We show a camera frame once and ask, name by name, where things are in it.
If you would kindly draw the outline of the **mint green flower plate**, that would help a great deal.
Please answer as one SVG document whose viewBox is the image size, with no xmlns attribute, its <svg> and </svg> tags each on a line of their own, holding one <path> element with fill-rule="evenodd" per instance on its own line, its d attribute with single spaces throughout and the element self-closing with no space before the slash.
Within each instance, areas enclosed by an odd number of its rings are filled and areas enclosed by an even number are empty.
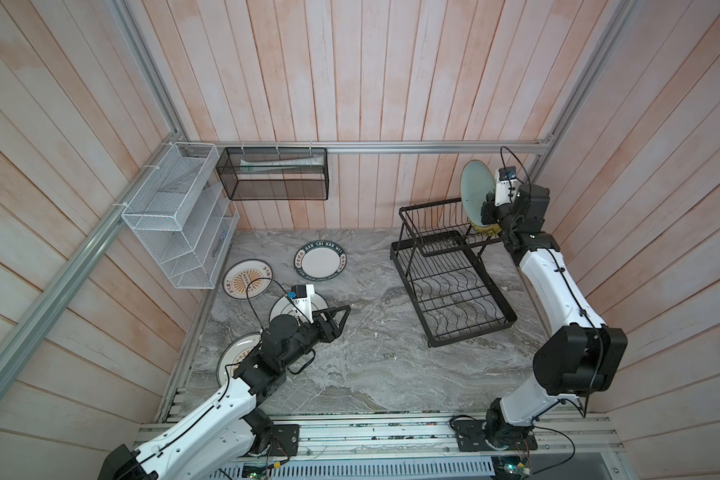
<svg viewBox="0 0 720 480">
<path fill-rule="evenodd" d="M 495 180 L 488 167 L 480 160 L 468 162 L 461 174 L 461 201 L 469 221 L 481 223 L 481 207 L 487 194 L 494 194 Z"/>
</svg>

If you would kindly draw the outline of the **yellow woven round plate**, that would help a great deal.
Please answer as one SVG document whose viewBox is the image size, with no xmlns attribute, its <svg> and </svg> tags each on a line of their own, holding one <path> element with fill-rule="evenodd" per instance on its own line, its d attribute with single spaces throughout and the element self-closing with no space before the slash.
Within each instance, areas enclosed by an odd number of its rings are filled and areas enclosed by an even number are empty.
<svg viewBox="0 0 720 480">
<path fill-rule="evenodd" d="M 486 235 L 489 237 L 498 237 L 501 234 L 501 227 L 497 223 L 489 224 L 489 225 L 479 225 L 475 222 L 469 221 L 471 227 L 475 230 L 477 234 L 480 235 Z"/>
</svg>

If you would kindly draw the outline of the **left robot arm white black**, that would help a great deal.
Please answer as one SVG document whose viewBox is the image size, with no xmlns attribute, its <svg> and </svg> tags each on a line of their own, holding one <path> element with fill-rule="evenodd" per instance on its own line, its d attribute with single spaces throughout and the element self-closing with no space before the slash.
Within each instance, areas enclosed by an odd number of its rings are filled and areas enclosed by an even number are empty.
<svg viewBox="0 0 720 480">
<path fill-rule="evenodd" d="M 269 447 L 273 423 L 259 409 L 301 357 L 341 336 L 348 305 L 319 310 L 301 322 L 279 315 L 232 376 L 203 404 L 164 433 L 105 458 L 100 479 L 200 479 L 228 461 Z"/>
</svg>

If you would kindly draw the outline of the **black two-tier dish rack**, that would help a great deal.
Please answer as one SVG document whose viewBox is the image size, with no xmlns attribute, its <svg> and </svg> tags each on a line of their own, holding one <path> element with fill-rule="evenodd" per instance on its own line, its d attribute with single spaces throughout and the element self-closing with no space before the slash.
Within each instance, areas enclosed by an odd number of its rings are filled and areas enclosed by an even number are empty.
<svg viewBox="0 0 720 480">
<path fill-rule="evenodd" d="M 403 206 L 390 258 L 431 348 L 507 329 L 517 315 L 482 254 L 500 241 L 473 226 L 459 198 Z"/>
</svg>

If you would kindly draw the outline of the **white plate dark rim characters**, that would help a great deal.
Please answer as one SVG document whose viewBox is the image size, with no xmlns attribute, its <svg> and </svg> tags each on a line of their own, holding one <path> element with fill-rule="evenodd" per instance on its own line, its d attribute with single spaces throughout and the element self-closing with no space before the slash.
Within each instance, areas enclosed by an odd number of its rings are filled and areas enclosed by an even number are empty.
<svg viewBox="0 0 720 480">
<path fill-rule="evenodd" d="M 325 309 L 328 308 L 326 300 L 320 295 L 315 293 L 312 297 L 312 312 L 319 310 L 319 309 Z M 294 318 L 300 319 L 298 315 L 294 312 L 291 302 L 289 301 L 288 297 L 282 297 L 280 298 L 271 308 L 269 312 L 269 320 L 274 320 L 276 317 L 281 315 L 289 315 Z"/>
</svg>

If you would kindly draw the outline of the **white plate green lettered rim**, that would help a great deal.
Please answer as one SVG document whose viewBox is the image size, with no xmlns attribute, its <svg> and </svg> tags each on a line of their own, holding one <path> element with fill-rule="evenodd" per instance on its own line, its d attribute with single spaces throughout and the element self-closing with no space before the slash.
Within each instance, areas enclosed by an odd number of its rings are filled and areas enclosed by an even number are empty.
<svg viewBox="0 0 720 480">
<path fill-rule="evenodd" d="M 293 265 L 299 276 L 312 282 L 337 277 L 347 264 L 347 255 L 337 243 L 315 240 L 302 246 L 294 256 Z"/>
</svg>

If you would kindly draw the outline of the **far orange sunburst plate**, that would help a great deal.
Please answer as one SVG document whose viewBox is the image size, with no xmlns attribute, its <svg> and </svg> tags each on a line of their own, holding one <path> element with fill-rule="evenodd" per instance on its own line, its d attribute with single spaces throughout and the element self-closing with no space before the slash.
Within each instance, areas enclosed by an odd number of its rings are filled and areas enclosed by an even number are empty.
<svg viewBox="0 0 720 480">
<path fill-rule="evenodd" d="M 272 284 L 271 266 L 258 259 L 248 259 L 230 267 L 222 278 L 224 293 L 235 300 L 253 299 Z"/>
</svg>

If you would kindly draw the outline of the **orange sunburst plate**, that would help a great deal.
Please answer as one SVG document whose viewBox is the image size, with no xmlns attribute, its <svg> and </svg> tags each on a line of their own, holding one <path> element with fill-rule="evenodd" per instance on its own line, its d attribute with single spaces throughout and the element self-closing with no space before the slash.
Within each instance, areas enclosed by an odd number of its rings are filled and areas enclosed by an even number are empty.
<svg viewBox="0 0 720 480">
<path fill-rule="evenodd" d="M 245 357 L 260 342 L 260 339 L 261 335 L 259 333 L 250 333 L 238 338 L 226 347 L 217 362 L 216 377 L 220 387 L 227 383 L 228 378 L 233 375 Z"/>
<path fill-rule="evenodd" d="M 230 267 L 222 278 L 224 293 L 235 300 L 253 299 L 272 284 L 271 266 L 258 259 L 248 259 Z"/>
</svg>

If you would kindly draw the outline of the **near orange sunburst plate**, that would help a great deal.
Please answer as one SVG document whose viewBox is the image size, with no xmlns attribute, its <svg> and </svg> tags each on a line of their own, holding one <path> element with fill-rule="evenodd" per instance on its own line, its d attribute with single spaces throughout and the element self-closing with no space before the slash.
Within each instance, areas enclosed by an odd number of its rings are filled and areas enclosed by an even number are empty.
<svg viewBox="0 0 720 480">
<path fill-rule="evenodd" d="M 228 378 L 233 375 L 245 357 L 260 342 L 260 339 L 261 335 L 259 333 L 250 333 L 238 338 L 226 347 L 217 362 L 216 377 L 220 387 L 227 383 Z"/>
</svg>

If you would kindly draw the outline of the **horizontal aluminium frame bar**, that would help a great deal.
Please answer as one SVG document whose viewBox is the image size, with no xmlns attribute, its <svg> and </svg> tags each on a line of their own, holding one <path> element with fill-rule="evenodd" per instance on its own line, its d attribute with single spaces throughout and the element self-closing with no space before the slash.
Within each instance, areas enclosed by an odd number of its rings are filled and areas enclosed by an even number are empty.
<svg viewBox="0 0 720 480">
<path fill-rule="evenodd" d="M 517 154 L 544 154 L 550 142 L 540 140 L 410 140 L 410 141 L 216 141 L 218 148 L 267 148 L 275 150 L 325 149 L 329 154 L 498 154 L 507 147 Z"/>
</svg>

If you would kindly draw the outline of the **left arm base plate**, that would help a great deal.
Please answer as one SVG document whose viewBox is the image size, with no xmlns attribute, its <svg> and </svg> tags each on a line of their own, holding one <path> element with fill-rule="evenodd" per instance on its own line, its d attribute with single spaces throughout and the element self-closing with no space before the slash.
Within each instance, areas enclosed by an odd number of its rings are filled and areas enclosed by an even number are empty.
<svg viewBox="0 0 720 480">
<path fill-rule="evenodd" d="M 277 455 L 290 458 L 298 452 L 300 426 L 295 423 L 265 427 L 254 437 L 251 456 Z"/>
</svg>

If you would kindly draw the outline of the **aluminium mounting rail base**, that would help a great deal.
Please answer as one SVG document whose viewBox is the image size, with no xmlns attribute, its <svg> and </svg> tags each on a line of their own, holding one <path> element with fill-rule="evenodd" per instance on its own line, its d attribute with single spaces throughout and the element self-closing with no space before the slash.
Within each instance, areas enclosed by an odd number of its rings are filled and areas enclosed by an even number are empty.
<svg viewBox="0 0 720 480">
<path fill-rule="evenodd" d="M 415 474 L 458 472 L 459 461 L 491 459 L 494 456 L 523 454 L 533 461 L 532 470 L 541 472 L 538 463 L 545 454 L 563 454 L 572 459 L 578 453 L 620 451 L 622 442 L 605 416 L 584 415 L 576 408 L 560 404 L 541 415 L 532 429 L 538 449 L 534 451 L 460 452 L 448 421 L 457 415 L 484 420 L 476 413 L 421 412 L 356 415 L 286 415 L 269 417 L 274 424 L 295 423 L 300 426 L 298 452 L 287 458 L 277 455 L 251 456 L 249 453 L 226 462 L 211 474 L 231 462 L 264 460 L 259 471 L 284 470 L 287 467 L 315 467 L 333 460 L 359 462 L 364 472 L 388 474 L 385 458 L 405 463 L 409 458 L 421 457 L 424 464 Z"/>
</svg>

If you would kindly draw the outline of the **right aluminium frame post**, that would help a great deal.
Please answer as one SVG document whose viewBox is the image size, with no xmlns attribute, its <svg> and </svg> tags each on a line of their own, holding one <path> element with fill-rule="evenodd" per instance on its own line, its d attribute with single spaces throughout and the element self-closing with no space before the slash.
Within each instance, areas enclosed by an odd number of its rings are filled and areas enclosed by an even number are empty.
<svg viewBox="0 0 720 480">
<path fill-rule="evenodd" d="M 641 1 L 583 1 L 561 43 L 523 131 L 539 148 L 524 165 L 538 181 L 631 28 Z"/>
</svg>

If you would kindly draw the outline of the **black mesh wall basket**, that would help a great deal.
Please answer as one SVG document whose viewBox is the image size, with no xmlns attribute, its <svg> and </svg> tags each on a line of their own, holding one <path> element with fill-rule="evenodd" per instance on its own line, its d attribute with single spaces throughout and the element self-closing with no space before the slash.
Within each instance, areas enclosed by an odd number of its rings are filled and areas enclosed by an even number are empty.
<svg viewBox="0 0 720 480">
<path fill-rule="evenodd" d="M 233 201 L 325 201 L 327 151 L 316 147 L 226 147 L 216 173 Z"/>
</svg>

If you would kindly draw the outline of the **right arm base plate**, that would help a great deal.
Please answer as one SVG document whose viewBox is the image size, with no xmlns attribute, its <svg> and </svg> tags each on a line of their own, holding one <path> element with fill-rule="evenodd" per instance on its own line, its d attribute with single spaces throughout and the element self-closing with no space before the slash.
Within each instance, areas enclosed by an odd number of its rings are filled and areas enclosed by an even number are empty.
<svg viewBox="0 0 720 480">
<path fill-rule="evenodd" d="M 538 449 L 538 443 L 532 431 L 514 440 L 508 440 L 506 444 L 499 440 L 491 442 L 485 432 L 486 422 L 476 420 L 468 415 L 457 415 L 448 421 L 453 431 L 457 447 L 460 452 L 501 452 L 509 450 L 534 451 Z"/>
</svg>

